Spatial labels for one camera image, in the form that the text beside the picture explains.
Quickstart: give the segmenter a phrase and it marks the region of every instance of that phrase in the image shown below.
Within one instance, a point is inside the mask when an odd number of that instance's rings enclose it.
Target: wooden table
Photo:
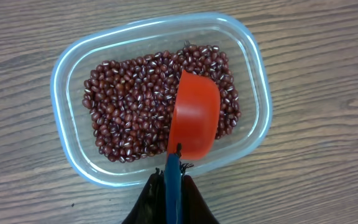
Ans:
[[[358,1],[0,0],[0,223],[120,223],[141,188],[67,163],[49,83],[60,53],[148,17],[220,11],[259,42],[274,116],[251,155],[195,178],[221,223],[358,224]]]

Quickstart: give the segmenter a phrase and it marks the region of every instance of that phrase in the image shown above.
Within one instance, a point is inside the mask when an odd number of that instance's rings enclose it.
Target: red scoop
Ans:
[[[220,94],[206,77],[182,71],[171,130],[168,154],[181,144],[182,159],[198,160],[207,155],[218,128]]]

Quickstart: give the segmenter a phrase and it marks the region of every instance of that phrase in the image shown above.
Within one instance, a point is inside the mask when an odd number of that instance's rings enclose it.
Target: brown wooden tabletop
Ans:
[[[274,116],[252,154],[196,177],[221,223],[358,224],[358,1],[0,0],[0,223],[120,223],[141,187],[86,182],[50,76],[69,44],[149,17],[220,11],[257,39]]]

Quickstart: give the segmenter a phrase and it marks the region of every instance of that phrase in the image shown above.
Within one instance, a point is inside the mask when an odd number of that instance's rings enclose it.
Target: adzuki bean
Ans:
[[[82,104],[89,109],[99,153],[125,163],[167,150],[182,69],[215,82],[221,94],[215,139],[231,134],[241,112],[228,60],[217,45],[186,41],[176,53],[164,50],[96,66],[84,81]]]

